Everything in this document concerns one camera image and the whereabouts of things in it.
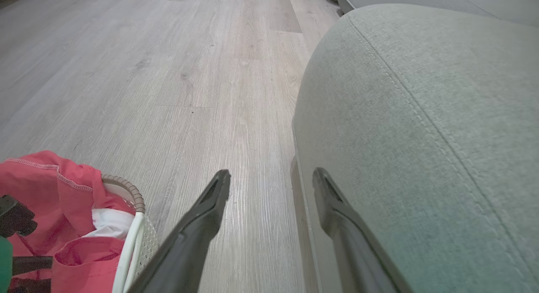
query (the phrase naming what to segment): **seam stitching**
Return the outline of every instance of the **seam stitching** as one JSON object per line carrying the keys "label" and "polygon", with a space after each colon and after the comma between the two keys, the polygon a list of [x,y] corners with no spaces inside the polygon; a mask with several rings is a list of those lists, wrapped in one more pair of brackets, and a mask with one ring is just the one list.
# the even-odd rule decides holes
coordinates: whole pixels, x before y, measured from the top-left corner
{"label": "seam stitching", "polygon": [[[514,267],[514,269],[518,272],[518,275],[520,276],[520,279],[524,282],[525,286],[528,288],[528,290],[530,292],[531,291],[531,288],[529,287],[528,285],[528,282],[527,280],[523,277],[523,274],[522,272],[520,271],[520,269],[518,268],[518,266],[516,265],[516,262],[513,258],[513,256],[511,255],[511,253],[509,253],[508,249],[506,248],[506,246],[504,245],[504,243],[501,242],[501,239],[500,239],[500,236],[499,234],[497,233],[496,229],[493,227],[493,225],[491,224],[489,218],[487,217],[487,215],[485,214],[485,211],[483,210],[483,207],[481,207],[481,205],[479,204],[479,201],[477,200],[477,198],[475,197],[475,195],[473,194],[472,190],[470,189],[470,187],[468,186],[468,184],[466,184],[466,182],[464,182],[464,178],[462,177],[462,174],[460,174],[460,172],[458,171],[458,169],[456,168],[456,164],[451,161],[451,159],[449,158],[449,156],[447,155],[446,151],[443,150],[443,148],[441,147],[441,144],[436,140],[434,134],[431,132],[431,130],[429,130],[429,128],[427,127],[427,125],[425,124],[423,118],[419,115],[419,113],[416,111],[416,109],[414,108],[414,106],[412,105],[412,103],[410,102],[410,100],[406,97],[406,95],[404,95],[404,92],[403,90],[397,85],[397,83],[395,82],[395,80],[392,78],[392,76],[387,72],[387,70],[385,69],[385,67],[383,67],[383,65],[380,63],[380,61],[378,61],[378,59],[376,59],[375,55],[372,53],[372,51],[369,49],[369,46],[375,50],[375,53],[376,55],[383,61],[383,63],[386,65],[386,67],[391,70],[391,72],[393,74],[395,74],[393,72],[393,70],[389,67],[389,65],[387,64],[387,62],[381,57],[381,55],[376,51],[376,49],[372,46],[372,44],[369,43],[369,41],[366,39],[366,37],[361,33],[361,31],[358,29],[358,27],[356,27],[354,25],[354,23],[352,23],[352,20],[350,19],[350,17],[347,17],[348,19],[348,25],[352,27],[352,29],[354,31],[356,31],[356,38],[360,41],[360,43],[367,49],[369,55],[372,57],[372,59],[378,64],[378,66],[384,71],[385,75],[391,80],[391,82],[393,82],[393,86],[399,91],[400,95],[406,100],[406,103],[408,103],[408,105],[410,106],[410,108],[412,109],[412,111],[414,112],[414,114],[416,115],[416,117],[420,120],[420,122],[423,124],[423,128],[425,128],[425,130],[427,131],[427,133],[429,134],[429,136],[434,140],[435,144],[437,145],[438,149],[443,153],[443,155],[445,156],[445,159],[450,163],[450,165],[452,166],[453,170],[455,170],[458,178],[460,178],[460,181],[462,183],[462,185],[464,187],[466,187],[466,190],[468,190],[468,193],[472,196],[472,198],[474,199],[474,202],[475,204],[477,205],[477,207],[479,208],[479,211],[480,213],[483,215],[483,217],[486,219],[487,221],[487,225],[489,226],[489,228],[491,228],[491,230],[494,232],[494,234],[496,235],[497,237],[497,242],[500,243],[500,245],[502,246],[502,248],[504,249],[506,255],[510,258],[510,261],[512,263],[512,266]],[[400,82],[400,84],[403,86],[404,89],[406,89],[406,91],[408,92],[408,94],[410,95],[410,97],[412,97],[412,99],[415,101],[414,97],[412,96],[412,94],[410,93],[410,91],[406,88],[406,86],[404,86],[404,84],[402,84],[402,82]],[[464,164],[462,164],[462,162],[460,161],[460,159],[456,156],[456,154],[454,155],[457,160],[460,162],[460,164],[462,165],[462,167],[464,167]]]}
{"label": "seam stitching", "polygon": [[66,184],[69,184],[71,187],[73,187],[75,189],[79,189],[79,190],[89,191],[89,192],[93,191],[92,187],[84,186],[82,184],[77,184],[74,181],[72,181],[71,179],[66,178],[65,176],[60,174],[60,166],[58,166],[58,165],[42,165],[42,164],[38,164],[38,163],[33,162],[33,161],[19,159],[19,158],[8,158],[5,161],[16,162],[18,164],[23,164],[23,165],[27,165],[27,166],[31,166],[31,167],[35,167],[35,168],[44,169],[44,170],[56,170],[56,177],[59,180],[65,182]]}
{"label": "seam stitching", "polygon": [[[410,80],[408,80],[408,78],[402,74],[402,72],[400,72],[396,67],[395,67],[395,70],[397,71],[397,73],[404,79],[404,81],[406,81],[412,88],[414,88],[414,85],[412,84],[412,82],[410,82]],[[429,112],[431,113],[431,115],[440,123],[439,125],[439,130],[443,131],[444,134],[446,134],[450,140],[455,144],[456,146],[456,151],[459,151],[460,152],[460,155],[462,155],[463,159],[468,162],[470,164],[470,167],[472,167],[472,171],[475,173],[475,175],[480,178],[482,181],[483,181],[483,184],[485,186],[485,188],[487,190],[490,191],[491,194],[493,194],[494,192],[492,191],[491,187],[489,187],[487,181],[485,180],[485,178],[483,177],[483,175],[479,172],[479,170],[477,169],[477,167],[474,165],[474,163],[472,162],[472,160],[470,159],[470,157],[468,156],[468,154],[466,154],[466,152],[464,151],[464,148],[462,148],[460,146],[459,143],[457,143],[457,141],[455,140],[455,138],[453,138],[453,136],[451,135],[451,133],[449,132],[449,130],[446,130],[445,128],[443,128],[443,126],[441,126],[441,123],[442,121],[439,119],[439,117],[434,113],[434,110],[431,109],[431,107],[429,107],[429,105],[427,103],[423,103],[423,105],[425,106],[425,108],[427,110],[429,110]],[[480,194],[485,198],[485,201],[487,201],[489,207],[491,208],[492,212],[493,212],[493,215],[495,216],[495,218],[498,220],[498,222],[500,223],[500,225],[502,226],[502,228],[504,229],[504,231],[506,232],[508,238],[510,239],[510,241],[513,243],[513,245],[515,246],[516,250],[518,251],[518,256],[520,256],[520,259],[526,264],[527,268],[529,270],[531,270],[531,267],[529,265],[529,263],[526,261],[526,257],[524,257],[522,255],[522,253],[520,252],[520,249],[518,249],[518,245],[516,244],[516,240],[512,237],[509,229],[507,228],[507,226],[504,224],[504,222],[502,221],[502,218],[499,216],[499,214],[497,214],[496,210],[494,209],[494,206],[492,205],[491,201],[489,200],[489,198],[483,193],[482,189],[479,187],[479,184],[477,183],[477,181],[475,180],[475,178],[473,178],[472,176],[470,176],[471,180],[474,182],[475,186],[477,187],[477,189],[479,190]],[[497,239],[501,240],[501,238],[497,235],[496,231],[494,231],[495,234],[496,234],[496,237]],[[519,235],[519,237],[522,239],[523,243],[524,243],[524,247],[526,249],[529,249],[528,248],[528,242],[526,240],[525,237]]]}

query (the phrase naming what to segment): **wooden floor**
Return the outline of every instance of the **wooden floor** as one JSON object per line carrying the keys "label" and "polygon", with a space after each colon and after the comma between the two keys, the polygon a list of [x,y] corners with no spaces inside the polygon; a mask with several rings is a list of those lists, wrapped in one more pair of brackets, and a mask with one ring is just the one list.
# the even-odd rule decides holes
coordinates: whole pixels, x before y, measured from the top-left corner
{"label": "wooden floor", "polygon": [[228,168],[231,195],[200,292],[312,292],[291,119],[337,9],[18,0],[0,10],[0,159],[49,149],[127,178],[161,239]]}

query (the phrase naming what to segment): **sofa cushion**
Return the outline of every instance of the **sofa cushion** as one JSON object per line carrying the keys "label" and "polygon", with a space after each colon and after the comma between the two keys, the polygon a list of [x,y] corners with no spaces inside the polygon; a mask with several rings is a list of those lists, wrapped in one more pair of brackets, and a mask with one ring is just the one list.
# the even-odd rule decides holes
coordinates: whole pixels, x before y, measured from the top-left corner
{"label": "sofa cushion", "polygon": [[534,27],[418,5],[357,9],[324,36],[293,122],[323,291],[339,280],[315,167],[414,291],[539,290],[537,44]]}

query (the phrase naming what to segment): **red fabric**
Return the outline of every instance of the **red fabric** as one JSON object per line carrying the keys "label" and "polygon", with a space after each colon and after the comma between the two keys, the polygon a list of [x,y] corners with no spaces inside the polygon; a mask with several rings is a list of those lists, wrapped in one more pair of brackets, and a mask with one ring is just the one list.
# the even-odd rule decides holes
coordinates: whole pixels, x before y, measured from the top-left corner
{"label": "red fabric", "polygon": [[113,237],[82,237],[69,242],[54,255],[51,291],[110,292],[122,247],[123,241]]}
{"label": "red fabric", "polygon": [[[0,164],[0,191],[12,195],[32,210],[38,224],[37,229],[26,237],[13,235],[9,238],[13,244],[13,256],[54,256],[70,241],[95,230],[92,224],[93,207],[112,208],[135,214],[133,208],[121,197],[105,191],[100,170],[77,165],[50,151],[34,153],[20,159],[8,159]],[[92,250],[87,243],[85,248]],[[96,250],[102,252],[102,244],[98,243]],[[113,266],[114,270],[117,266],[117,258],[108,261],[99,261],[100,258],[103,260],[99,256],[87,255],[83,258],[85,259],[80,263],[96,261],[100,266]],[[69,275],[69,269],[63,271],[65,275]],[[51,271],[40,270],[17,277],[46,279],[51,277]]]}

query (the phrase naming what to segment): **laundry basket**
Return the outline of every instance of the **laundry basket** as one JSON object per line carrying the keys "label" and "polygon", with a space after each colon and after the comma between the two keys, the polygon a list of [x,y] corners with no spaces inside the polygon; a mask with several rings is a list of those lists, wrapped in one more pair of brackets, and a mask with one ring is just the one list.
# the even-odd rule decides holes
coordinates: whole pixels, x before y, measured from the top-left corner
{"label": "laundry basket", "polygon": [[155,229],[145,214],[144,199],[139,190],[118,176],[103,174],[101,178],[108,192],[122,197],[136,211],[125,238],[112,289],[113,293],[124,293],[157,251],[159,242]]}

